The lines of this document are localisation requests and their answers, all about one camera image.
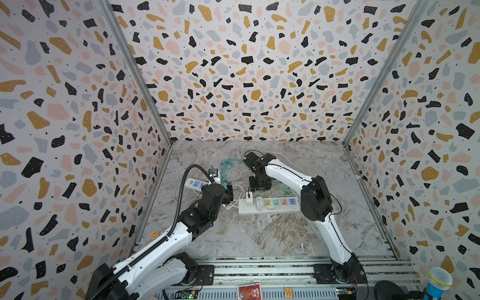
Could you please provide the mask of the white rectangular charger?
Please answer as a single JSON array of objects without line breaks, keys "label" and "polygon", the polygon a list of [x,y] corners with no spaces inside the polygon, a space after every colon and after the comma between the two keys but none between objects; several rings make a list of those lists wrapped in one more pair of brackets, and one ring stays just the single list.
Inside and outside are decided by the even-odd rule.
[{"label": "white rectangular charger", "polygon": [[256,207],[258,211],[262,211],[264,206],[263,198],[262,197],[257,197],[256,198]]}]

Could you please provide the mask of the white square charger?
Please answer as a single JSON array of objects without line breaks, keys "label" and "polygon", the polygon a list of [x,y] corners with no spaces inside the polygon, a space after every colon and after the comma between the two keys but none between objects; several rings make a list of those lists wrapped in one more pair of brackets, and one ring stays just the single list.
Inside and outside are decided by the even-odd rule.
[{"label": "white square charger", "polygon": [[254,206],[254,197],[251,191],[246,193],[246,206],[248,208],[252,208]]}]

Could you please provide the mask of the large colourful power strip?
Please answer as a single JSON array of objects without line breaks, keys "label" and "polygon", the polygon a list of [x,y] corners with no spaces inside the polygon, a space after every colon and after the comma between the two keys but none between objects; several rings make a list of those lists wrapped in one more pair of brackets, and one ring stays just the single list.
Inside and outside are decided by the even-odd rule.
[{"label": "large colourful power strip", "polygon": [[300,202],[297,197],[267,197],[263,198],[264,206],[262,211],[256,207],[256,198],[254,206],[247,207],[246,199],[240,199],[238,202],[238,213],[240,215],[277,215],[291,214],[301,211]]}]

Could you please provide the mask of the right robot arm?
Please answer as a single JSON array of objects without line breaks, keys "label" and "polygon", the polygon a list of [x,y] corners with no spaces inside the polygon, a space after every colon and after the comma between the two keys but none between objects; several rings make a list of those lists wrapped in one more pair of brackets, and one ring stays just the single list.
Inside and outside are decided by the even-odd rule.
[{"label": "right robot arm", "polygon": [[336,281],[348,283],[365,274],[360,261],[340,232],[333,212],[333,197],[323,177],[312,177],[296,171],[271,153],[258,156],[248,151],[243,161],[252,171],[252,176],[249,177],[252,190],[269,190],[272,181],[277,180],[299,196],[303,216],[316,225],[327,245]]}]

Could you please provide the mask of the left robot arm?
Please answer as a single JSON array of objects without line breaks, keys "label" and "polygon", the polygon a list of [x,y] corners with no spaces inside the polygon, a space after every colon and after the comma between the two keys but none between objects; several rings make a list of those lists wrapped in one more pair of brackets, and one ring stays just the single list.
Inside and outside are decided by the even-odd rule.
[{"label": "left robot arm", "polygon": [[102,264],[93,272],[88,300],[147,300],[172,285],[195,285],[198,263],[182,249],[209,230],[221,207],[233,200],[231,184],[223,186],[218,169],[188,166],[181,184],[192,169],[200,170],[208,180],[201,188],[201,199],[182,210],[177,204],[174,221],[168,231],[129,258],[109,267]]}]

